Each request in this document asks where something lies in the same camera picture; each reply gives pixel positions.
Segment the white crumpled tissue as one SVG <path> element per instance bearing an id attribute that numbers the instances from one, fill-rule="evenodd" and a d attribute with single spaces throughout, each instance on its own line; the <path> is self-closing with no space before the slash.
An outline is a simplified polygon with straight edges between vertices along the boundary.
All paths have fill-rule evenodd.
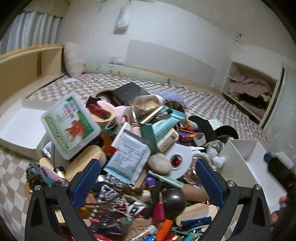
<path id="1" fill-rule="evenodd" d="M 213 147 L 209 147 L 207 149 L 207 154 L 209 156 L 209 160 L 211 163 L 217 168 L 221 169 L 226 161 L 225 157 L 219 157 L 218 152 Z"/>

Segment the oval wooden box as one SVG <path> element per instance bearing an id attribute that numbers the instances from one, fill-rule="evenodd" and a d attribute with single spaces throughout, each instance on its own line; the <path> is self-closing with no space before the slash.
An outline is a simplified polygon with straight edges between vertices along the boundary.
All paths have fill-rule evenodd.
<path id="1" fill-rule="evenodd" d="M 97 145 L 90 145 L 84 149 L 66 168 L 66 180 L 71 181 L 74 176 L 84 170 L 92 159 L 100 161 L 101 166 L 106 164 L 106 154 Z"/>

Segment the green white tube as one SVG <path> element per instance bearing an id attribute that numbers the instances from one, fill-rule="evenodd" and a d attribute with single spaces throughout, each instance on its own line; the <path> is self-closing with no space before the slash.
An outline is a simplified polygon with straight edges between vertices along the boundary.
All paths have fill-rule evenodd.
<path id="1" fill-rule="evenodd" d="M 174 187 L 174 188 L 177 188 L 177 189 L 183 189 L 184 187 L 184 184 L 174 178 L 171 178 L 170 176 L 163 176 L 163 175 L 159 175 L 159 174 L 156 174 L 152 171 L 148 171 L 148 174 L 160 181 L 163 181 L 164 183 Z"/>

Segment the white shoe box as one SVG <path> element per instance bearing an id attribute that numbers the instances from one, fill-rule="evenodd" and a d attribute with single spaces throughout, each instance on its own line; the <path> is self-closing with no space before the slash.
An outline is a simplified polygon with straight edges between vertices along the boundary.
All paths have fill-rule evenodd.
<path id="1" fill-rule="evenodd" d="M 258 141 L 228 140 L 219 153 L 220 157 L 225 158 L 220 174 L 238 186 L 252 188 L 255 184 L 261 185 L 269 210 L 274 212 L 280 208 L 279 198 L 287 192 L 269 173 L 264 161 L 265 153 Z"/>

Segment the dark grey ball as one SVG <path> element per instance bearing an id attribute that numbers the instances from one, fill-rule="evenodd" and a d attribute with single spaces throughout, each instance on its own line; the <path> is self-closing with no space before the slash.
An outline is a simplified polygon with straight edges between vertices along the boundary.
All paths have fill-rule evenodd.
<path id="1" fill-rule="evenodd" d="M 166 189 L 162 192 L 162 196 L 168 214 L 180 214 L 187 206 L 187 199 L 180 189 Z"/>

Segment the crochet yarn piece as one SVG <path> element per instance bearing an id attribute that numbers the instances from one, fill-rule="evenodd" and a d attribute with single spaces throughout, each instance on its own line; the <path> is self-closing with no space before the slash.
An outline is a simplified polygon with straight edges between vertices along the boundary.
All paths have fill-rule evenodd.
<path id="1" fill-rule="evenodd" d="M 29 164 L 26 170 L 27 183 L 30 189 L 40 185 L 42 187 L 56 187 L 65 180 L 49 168 L 36 164 Z"/>

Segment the white tape roll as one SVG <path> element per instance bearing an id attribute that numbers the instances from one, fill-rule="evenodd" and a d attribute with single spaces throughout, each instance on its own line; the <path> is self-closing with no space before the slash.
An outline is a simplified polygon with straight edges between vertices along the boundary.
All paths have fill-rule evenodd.
<path id="1" fill-rule="evenodd" d="M 196 133 L 196 135 L 194 135 L 193 137 L 193 140 L 195 145 L 197 145 L 198 147 L 201 147 L 207 143 L 205 135 L 203 133 Z"/>

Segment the black cap hat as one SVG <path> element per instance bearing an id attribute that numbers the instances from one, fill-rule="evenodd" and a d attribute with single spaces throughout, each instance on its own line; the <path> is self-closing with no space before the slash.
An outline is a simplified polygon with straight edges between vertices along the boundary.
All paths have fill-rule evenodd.
<path id="1" fill-rule="evenodd" d="M 218 140 L 225 144 L 230 138 L 235 140 L 239 139 L 236 129 L 231 126 L 221 126 L 214 130 L 208 120 L 200 118 L 199 116 L 191 116 L 189 120 L 197 124 L 197 132 L 205 135 L 207 143 Z"/>

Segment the white paper sachet packet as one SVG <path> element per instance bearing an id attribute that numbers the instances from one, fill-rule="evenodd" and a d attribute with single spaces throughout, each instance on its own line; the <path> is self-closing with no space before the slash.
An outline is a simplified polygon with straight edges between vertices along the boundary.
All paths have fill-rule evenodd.
<path id="1" fill-rule="evenodd" d="M 130 131 L 123 131 L 117 151 L 104 171 L 127 184 L 134 185 L 151 155 L 149 142 Z"/>

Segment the beige smooth stone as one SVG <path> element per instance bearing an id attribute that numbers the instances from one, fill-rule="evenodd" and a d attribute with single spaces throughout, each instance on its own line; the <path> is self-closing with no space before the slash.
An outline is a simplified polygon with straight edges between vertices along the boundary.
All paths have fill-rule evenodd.
<path id="1" fill-rule="evenodd" d="M 171 163 L 162 153 L 152 154 L 147 161 L 147 165 L 154 173 L 168 174 L 171 171 Z"/>

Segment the light wooden small box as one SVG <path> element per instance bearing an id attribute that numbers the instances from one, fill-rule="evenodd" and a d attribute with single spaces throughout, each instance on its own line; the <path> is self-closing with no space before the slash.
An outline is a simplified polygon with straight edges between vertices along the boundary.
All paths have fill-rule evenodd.
<path id="1" fill-rule="evenodd" d="M 179 139 L 178 132 L 171 128 L 164 137 L 157 142 L 157 147 L 160 153 L 165 152 L 175 141 Z"/>

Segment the white plastic box green label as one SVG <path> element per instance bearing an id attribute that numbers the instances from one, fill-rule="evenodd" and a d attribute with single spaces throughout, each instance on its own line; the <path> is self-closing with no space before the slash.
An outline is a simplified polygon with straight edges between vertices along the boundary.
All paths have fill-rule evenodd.
<path id="1" fill-rule="evenodd" d="M 70 160 L 101 134 L 101 127 L 75 92 L 66 94 L 41 117 L 52 144 Z"/>

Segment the orange lighter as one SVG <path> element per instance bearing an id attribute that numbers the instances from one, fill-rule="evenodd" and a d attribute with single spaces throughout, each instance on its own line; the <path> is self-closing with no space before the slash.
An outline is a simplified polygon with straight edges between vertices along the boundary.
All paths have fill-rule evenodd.
<path id="1" fill-rule="evenodd" d="M 158 230 L 157 236 L 156 236 L 156 241 L 163 241 L 166 237 L 166 235 L 169 233 L 171 226 L 173 225 L 173 221 L 166 219 L 161 228 Z"/>

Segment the checkered bed sheet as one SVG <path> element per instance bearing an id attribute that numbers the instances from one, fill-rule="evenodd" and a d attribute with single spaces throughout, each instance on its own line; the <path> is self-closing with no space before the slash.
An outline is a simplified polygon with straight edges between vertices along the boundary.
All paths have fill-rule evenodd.
<path id="1" fill-rule="evenodd" d="M 205 120 L 217 119 L 224 125 L 234 127 L 240 139 L 255 140 L 263 146 L 267 144 L 267 137 L 263 130 L 220 95 L 197 92 L 191 87 L 179 87 L 172 84 L 153 83 L 103 74 L 83 74 L 78 77 L 77 81 L 70 83 L 65 83 L 66 79 L 68 77 L 63 76 L 55 80 L 35 91 L 29 96 L 29 99 L 58 101 L 65 94 L 74 91 L 83 102 L 86 102 L 88 97 L 99 89 L 116 89 L 134 82 L 149 93 L 161 90 L 177 92 L 184 98 L 188 106 L 185 111 L 187 116 L 196 115 Z M 26 169 L 31 162 L 31 159 L 1 147 L 1 218 L 17 240 L 23 240 L 25 232 L 29 202 L 25 197 L 24 185 Z"/>

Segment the teal toothpaste box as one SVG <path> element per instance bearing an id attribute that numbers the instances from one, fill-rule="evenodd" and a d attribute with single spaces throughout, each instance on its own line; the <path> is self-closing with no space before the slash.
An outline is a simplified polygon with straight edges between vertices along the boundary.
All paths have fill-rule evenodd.
<path id="1" fill-rule="evenodd" d="M 156 142 L 159 142 L 170 129 L 186 118 L 185 113 L 167 106 L 164 106 L 163 110 L 169 112 L 169 117 L 152 124 L 152 130 L 154 132 Z"/>

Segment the dark green small box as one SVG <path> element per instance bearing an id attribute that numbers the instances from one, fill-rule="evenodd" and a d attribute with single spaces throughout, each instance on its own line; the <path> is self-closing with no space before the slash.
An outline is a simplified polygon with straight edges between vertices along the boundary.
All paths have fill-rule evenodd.
<path id="1" fill-rule="evenodd" d="M 149 143 L 149 148 L 151 149 L 151 152 L 152 153 L 159 152 L 156 138 L 154 136 L 152 124 L 149 123 L 149 124 L 141 125 L 140 131 L 142 134 L 142 138 L 145 139 Z"/>

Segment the open white box lid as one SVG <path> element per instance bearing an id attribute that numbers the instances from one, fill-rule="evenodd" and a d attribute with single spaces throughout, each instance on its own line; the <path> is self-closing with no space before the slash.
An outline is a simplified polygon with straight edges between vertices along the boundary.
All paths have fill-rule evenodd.
<path id="1" fill-rule="evenodd" d="M 41 117 L 55 103 L 20 99 L 1 116 L 1 146 L 25 157 L 40 160 L 49 142 Z"/>

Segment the purple plush toy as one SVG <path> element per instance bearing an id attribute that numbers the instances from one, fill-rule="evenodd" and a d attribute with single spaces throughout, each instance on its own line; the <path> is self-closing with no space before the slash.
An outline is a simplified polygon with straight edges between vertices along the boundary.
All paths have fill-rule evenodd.
<path id="1" fill-rule="evenodd" d="M 178 102 L 183 108 L 188 108 L 187 104 L 185 103 L 183 97 L 176 92 L 170 92 L 168 90 L 156 91 L 153 95 L 160 96 L 165 101 L 176 101 Z"/>

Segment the wardrobe shelf with clothes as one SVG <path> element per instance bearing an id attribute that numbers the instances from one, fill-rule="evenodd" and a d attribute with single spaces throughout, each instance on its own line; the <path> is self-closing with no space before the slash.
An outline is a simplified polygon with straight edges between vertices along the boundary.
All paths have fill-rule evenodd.
<path id="1" fill-rule="evenodd" d="M 276 104 L 279 80 L 247 65 L 232 62 L 221 95 L 264 128 Z"/>

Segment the clear plastic cup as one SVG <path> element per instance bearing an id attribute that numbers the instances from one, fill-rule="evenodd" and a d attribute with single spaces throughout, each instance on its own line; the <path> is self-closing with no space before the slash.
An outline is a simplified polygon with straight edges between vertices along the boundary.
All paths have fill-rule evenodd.
<path id="1" fill-rule="evenodd" d="M 136 115 L 147 115 L 164 103 L 165 100 L 157 94 L 137 96 L 132 101 Z"/>

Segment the green long bolster pillow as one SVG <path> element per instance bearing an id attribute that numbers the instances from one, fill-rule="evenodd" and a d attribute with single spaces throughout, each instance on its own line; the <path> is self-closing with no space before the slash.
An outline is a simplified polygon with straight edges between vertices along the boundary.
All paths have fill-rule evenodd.
<path id="1" fill-rule="evenodd" d="M 163 75 L 99 61 L 87 61 L 84 65 L 83 73 L 103 74 L 105 76 L 112 75 L 121 78 L 150 81 L 153 83 L 170 84 L 170 79 Z"/>

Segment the wooden bed headboard shelf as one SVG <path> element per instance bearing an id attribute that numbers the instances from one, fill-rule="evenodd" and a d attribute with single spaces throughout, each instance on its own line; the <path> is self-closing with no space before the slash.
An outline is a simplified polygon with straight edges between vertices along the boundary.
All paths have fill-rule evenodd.
<path id="1" fill-rule="evenodd" d="M 25 47 L 1 55 L 1 114 L 22 98 L 63 76 L 64 45 Z"/>

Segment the white fluffy pillow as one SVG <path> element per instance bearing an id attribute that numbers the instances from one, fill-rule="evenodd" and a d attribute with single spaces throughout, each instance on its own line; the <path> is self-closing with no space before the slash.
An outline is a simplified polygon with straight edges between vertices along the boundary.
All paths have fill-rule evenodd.
<path id="1" fill-rule="evenodd" d="M 72 42 L 65 43 L 64 62 L 70 77 L 78 77 L 82 74 L 85 61 L 79 44 Z"/>

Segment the grey curtain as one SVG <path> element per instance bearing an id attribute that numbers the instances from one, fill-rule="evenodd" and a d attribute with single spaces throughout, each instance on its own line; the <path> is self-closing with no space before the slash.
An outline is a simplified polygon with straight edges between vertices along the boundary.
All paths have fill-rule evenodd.
<path id="1" fill-rule="evenodd" d="M 38 11 L 18 15 L 1 39 L 1 54 L 26 47 L 54 44 L 61 18 Z"/>

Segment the white air conditioner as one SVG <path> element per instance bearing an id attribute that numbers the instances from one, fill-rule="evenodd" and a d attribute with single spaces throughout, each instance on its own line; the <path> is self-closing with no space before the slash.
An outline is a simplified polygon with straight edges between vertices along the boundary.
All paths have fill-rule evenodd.
<path id="1" fill-rule="evenodd" d="M 121 8 L 115 24 L 115 30 L 126 31 L 130 25 L 131 17 L 132 17 L 132 2 L 130 1 Z"/>

